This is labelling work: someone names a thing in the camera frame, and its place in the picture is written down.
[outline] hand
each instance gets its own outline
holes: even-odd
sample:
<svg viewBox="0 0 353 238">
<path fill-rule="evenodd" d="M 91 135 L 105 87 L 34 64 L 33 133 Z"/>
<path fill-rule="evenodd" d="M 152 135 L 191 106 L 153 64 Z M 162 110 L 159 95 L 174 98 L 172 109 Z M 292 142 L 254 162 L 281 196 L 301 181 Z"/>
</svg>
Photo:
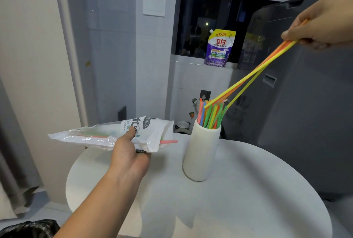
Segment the hand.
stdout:
<svg viewBox="0 0 353 238">
<path fill-rule="evenodd" d="M 300 26 L 306 19 L 310 21 Z M 300 13 L 281 37 L 315 49 L 353 44 L 353 0 L 317 1 Z"/>
<path fill-rule="evenodd" d="M 117 139 L 109 172 L 139 184 L 148 171 L 151 154 L 136 153 L 135 146 L 131 142 L 134 136 L 135 128 L 130 127 L 125 135 Z"/>
</svg>

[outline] left hand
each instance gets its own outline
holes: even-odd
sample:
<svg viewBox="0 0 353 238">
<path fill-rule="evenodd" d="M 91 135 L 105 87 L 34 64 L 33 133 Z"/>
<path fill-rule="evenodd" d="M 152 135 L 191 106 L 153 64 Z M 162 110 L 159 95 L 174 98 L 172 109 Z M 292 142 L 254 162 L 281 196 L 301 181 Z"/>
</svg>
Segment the left hand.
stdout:
<svg viewBox="0 0 353 238">
<path fill-rule="evenodd" d="M 151 161 L 151 153 L 136 153 L 131 140 L 135 136 L 135 128 L 130 127 L 125 135 L 115 142 L 109 171 L 126 177 L 128 180 L 141 182 L 148 171 Z"/>
</svg>

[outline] laundry detergent pouch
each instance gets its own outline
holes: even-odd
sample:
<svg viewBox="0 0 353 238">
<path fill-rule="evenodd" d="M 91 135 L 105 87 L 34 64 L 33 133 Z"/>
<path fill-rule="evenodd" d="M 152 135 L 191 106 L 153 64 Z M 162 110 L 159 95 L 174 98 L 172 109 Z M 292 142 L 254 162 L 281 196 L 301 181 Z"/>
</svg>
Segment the laundry detergent pouch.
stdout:
<svg viewBox="0 0 353 238">
<path fill-rule="evenodd" d="M 235 31 L 215 29 L 208 38 L 205 64 L 224 67 L 232 50 Z"/>
<path fill-rule="evenodd" d="M 63 142 L 83 144 L 112 150 L 119 137 L 124 135 L 132 126 L 136 130 L 131 140 L 138 152 L 157 152 L 168 146 L 161 141 L 173 139 L 174 121 L 140 117 L 121 122 L 85 126 L 78 129 L 48 135 L 51 139 Z"/>
</svg>

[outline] purple detergent bag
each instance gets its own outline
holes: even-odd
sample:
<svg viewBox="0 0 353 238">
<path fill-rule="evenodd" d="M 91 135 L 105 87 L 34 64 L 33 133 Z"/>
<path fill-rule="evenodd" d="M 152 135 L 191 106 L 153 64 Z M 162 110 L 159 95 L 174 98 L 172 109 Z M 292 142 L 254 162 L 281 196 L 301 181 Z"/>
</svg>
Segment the purple detergent bag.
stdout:
<svg viewBox="0 0 353 238">
<path fill-rule="evenodd" d="M 224 67 L 232 50 L 236 32 L 215 29 L 210 33 L 204 63 L 209 66 Z"/>
</svg>

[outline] right hand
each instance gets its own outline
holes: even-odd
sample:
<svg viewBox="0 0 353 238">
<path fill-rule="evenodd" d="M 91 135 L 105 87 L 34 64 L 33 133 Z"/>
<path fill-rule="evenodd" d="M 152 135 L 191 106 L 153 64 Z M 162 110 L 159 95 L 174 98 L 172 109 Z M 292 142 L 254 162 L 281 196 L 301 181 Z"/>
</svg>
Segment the right hand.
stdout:
<svg viewBox="0 0 353 238">
<path fill-rule="evenodd" d="M 310 21 L 300 26 L 306 19 Z M 281 37 L 315 49 L 353 44 L 353 0 L 317 1 L 300 13 Z"/>
</svg>

